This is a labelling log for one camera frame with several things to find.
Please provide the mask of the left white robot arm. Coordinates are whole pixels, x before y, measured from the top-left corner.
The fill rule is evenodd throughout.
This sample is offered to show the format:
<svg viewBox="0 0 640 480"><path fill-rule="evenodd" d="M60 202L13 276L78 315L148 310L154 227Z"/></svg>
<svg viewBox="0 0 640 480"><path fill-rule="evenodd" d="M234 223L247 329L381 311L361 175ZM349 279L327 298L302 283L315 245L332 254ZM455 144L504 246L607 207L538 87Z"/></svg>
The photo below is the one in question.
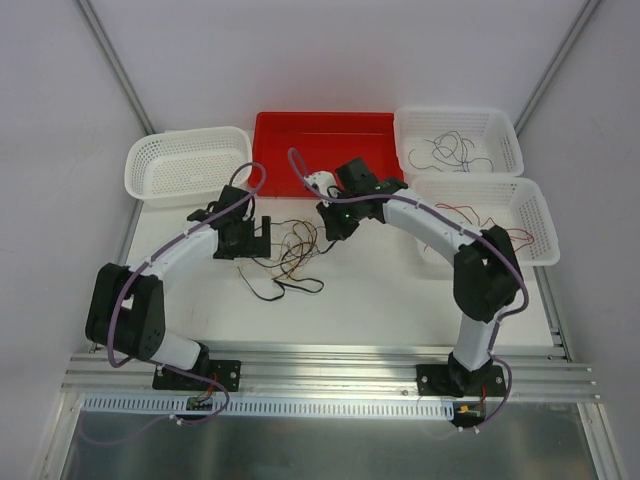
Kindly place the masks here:
<svg viewBox="0 0 640 480"><path fill-rule="evenodd" d="M88 340L107 348L118 368L139 360L174 371L189 389L212 376L209 349L169 330L165 296L208 261L268 258L271 218L255 219L255 194L231 185L190 213L180 233L133 265L107 263L97 273L85 325Z"/></svg>

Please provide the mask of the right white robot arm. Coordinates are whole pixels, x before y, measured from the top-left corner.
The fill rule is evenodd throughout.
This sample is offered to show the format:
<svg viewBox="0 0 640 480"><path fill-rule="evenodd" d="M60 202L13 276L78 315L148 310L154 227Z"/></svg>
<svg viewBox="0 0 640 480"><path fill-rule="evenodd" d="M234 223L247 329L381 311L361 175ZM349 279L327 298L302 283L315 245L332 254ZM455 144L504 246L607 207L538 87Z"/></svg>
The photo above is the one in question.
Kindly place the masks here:
<svg viewBox="0 0 640 480"><path fill-rule="evenodd" d="M378 179L360 158L304 179L321 200L316 209L329 241L349 238L364 219L377 220L412 235L449 263L461 324L445 373L429 377L428 384L453 397L480 388L493 365L501 320L524 290L508 233L499 226L481 230L455 223L405 182Z"/></svg>

